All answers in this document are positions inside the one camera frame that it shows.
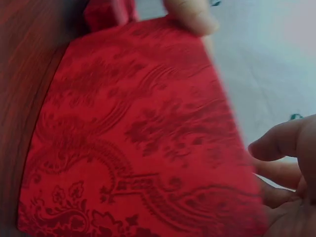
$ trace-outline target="red brocade fabric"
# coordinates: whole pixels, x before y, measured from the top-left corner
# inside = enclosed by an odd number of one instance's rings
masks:
[[[18,228],[35,237],[253,237],[256,182],[200,39],[166,18],[72,42],[41,109]]]
[[[90,0],[83,15],[92,32],[138,20],[134,0]]]

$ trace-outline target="white surface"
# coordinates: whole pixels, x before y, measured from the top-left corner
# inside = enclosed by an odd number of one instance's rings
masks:
[[[138,0],[138,9],[143,19],[164,15],[159,0]],[[315,9],[315,0],[223,0],[212,8],[221,25],[214,58],[245,144],[291,114],[316,114]]]

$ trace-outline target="floral pattern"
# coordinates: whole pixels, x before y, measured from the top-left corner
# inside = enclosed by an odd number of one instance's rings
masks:
[[[61,204],[62,201],[65,199],[66,195],[65,195],[64,190],[59,185],[56,185],[56,187],[53,190],[52,196],[53,196],[54,203]]]
[[[21,231],[261,234],[258,189],[221,83],[201,41],[175,24],[131,23],[70,43],[32,137]]]

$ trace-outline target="red pouch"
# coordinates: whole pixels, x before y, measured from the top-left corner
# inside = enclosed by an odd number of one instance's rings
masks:
[[[253,237],[248,154],[200,39],[166,18],[73,41],[41,109],[18,228],[35,237]]]
[[[134,0],[90,0],[83,15],[92,32],[138,20]]]

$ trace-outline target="finger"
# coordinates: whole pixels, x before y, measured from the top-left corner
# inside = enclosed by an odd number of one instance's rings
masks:
[[[312,202],[316,201],[316,116],[289,121],[275,126],[249,146],[260,160],[276,160],[283,156],[298,158]]]
[[[261,188],[260,193],[262,202],[266,206],[276,208],[289,201],[294,196],[294,192],[290,190],[278,189],[266,183],[259,177],[257,177],[257,179],[260,185],[259,187]]]
[[[296,157],[296,141],[304,126],[304,119],[279,124],[249,145],[253,157],[271,161],[284,156]]]
[[[278,185],[297,190],[302,178],[298,163],[287,163],[280,161],[261,161],[253,159],[256,173]]]
[[[210,35],[218,29],[207,0],[164,0],[164,5],[171,15],[197,35]]]

